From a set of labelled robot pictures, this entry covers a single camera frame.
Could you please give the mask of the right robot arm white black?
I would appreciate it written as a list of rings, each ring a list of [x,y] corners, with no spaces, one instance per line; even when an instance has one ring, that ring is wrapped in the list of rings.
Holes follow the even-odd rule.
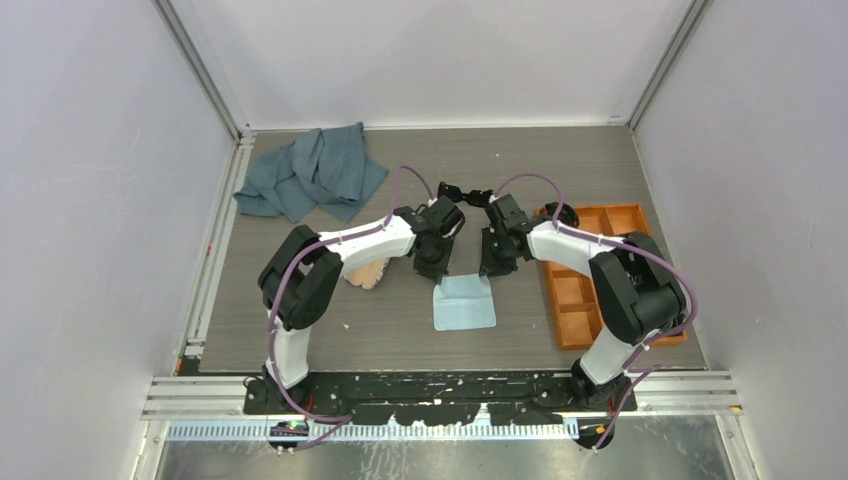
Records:
[[[667,329],[688,307],[681,282],[653,238],[641,231],[623,237],[580,229],[576,212],[555,202],[529,216],[510,195],[485,206],[483,276],[504,276],[517,261],[552,262],[591,280],[604,322],[589,349],[571,368],[571,397],[596,410],[638,349]]]

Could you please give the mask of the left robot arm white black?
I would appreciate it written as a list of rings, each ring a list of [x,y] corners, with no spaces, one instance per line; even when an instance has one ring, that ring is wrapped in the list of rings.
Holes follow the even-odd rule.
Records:
[[[416,274],[440,284],[464,224],[460,208],[441,196],[342,231],[318,233],[307,225],[292,230],[258,279],[271,334],[265,365],[273,379],[270,403],[284,414],[305,405],[301,381],[309,372],[311,328],[327,311],[342,276],[378,260],[411,257]]]

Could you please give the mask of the patterned glasses case tan lining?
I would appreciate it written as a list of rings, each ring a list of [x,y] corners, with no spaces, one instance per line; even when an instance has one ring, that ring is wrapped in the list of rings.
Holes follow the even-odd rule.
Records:
[[[389,262],[388,258],[384,258],[353,269],[344,275],[344,279],[354,287],[371,290],[382,279]]]

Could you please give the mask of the light blue cleaning cloth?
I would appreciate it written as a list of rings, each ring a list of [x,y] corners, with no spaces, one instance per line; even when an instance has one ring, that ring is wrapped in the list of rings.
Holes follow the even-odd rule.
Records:
[[[436,331],[494,328],[497,324],[490,281],[477,274],[446,276],[433,290]]]

